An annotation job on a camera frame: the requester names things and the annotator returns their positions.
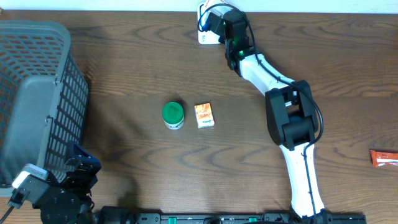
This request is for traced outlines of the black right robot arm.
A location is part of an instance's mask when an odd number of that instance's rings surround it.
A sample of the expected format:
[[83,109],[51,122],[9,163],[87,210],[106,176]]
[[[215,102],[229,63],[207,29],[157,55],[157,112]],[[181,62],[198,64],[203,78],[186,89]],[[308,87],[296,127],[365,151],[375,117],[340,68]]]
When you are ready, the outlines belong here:
[[228,67],[264,95],[268,132],[287,164],[291,208],[299,222],[317,223],[325,207],[313,157],[324,125],[309,84],[283,76],[265,59],[257,49],[247,15],[239,9],[231,7],[223,14],[206,9],[199,15],[197,27],[218,36],[226,47]]

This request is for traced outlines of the orange white snack packet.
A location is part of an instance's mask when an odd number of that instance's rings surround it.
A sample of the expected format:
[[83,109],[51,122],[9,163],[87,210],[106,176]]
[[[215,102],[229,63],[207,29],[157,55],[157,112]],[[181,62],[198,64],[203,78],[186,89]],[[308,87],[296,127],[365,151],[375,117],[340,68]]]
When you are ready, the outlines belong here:
[[195,117],[198,128],[206,128],[215,125],[210,103],[195,105]]

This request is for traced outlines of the white green carton box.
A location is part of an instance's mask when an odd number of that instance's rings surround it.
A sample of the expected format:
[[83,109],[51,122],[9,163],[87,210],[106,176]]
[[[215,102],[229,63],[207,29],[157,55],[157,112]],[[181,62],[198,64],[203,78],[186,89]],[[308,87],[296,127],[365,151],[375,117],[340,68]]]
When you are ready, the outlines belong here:
[[215,4],[227,4],[225,0],[206,0],[204,3],[205,8],[209,8],[210,6],[213,6]]

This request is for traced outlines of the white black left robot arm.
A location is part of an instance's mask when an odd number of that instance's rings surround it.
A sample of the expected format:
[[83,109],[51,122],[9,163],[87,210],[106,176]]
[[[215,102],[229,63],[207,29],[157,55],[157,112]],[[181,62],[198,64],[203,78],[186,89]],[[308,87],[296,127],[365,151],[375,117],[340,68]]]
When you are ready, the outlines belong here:
[[62,180],[52,171],[29,165],[13,182],[13,197],[20,203],[29,201],[40,210],[43,223],[135,223],[126,208],[103,207],[94,213],[91,188],[97,183],[100,161],[77,142],[70,141],[62,165],[71,166]]

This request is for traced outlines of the red Top chocolate bar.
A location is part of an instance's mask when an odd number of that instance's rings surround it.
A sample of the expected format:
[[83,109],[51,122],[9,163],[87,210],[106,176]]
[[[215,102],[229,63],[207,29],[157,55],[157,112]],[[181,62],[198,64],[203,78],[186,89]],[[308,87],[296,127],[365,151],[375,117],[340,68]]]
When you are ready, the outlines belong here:
[[381,152],[370,150],[371,160],[374,167],[380,167],[384,165],[397,166],[398,154],[396,152]]

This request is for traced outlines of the green lid white jar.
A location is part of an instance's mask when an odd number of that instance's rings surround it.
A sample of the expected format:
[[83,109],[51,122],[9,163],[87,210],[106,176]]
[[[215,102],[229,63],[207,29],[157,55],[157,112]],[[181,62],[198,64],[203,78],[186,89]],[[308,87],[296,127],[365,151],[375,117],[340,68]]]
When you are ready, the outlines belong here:
[[162,118],[169,129],[180,129],[185,122],[183,107],[177,102],[168,102],[162,109]]

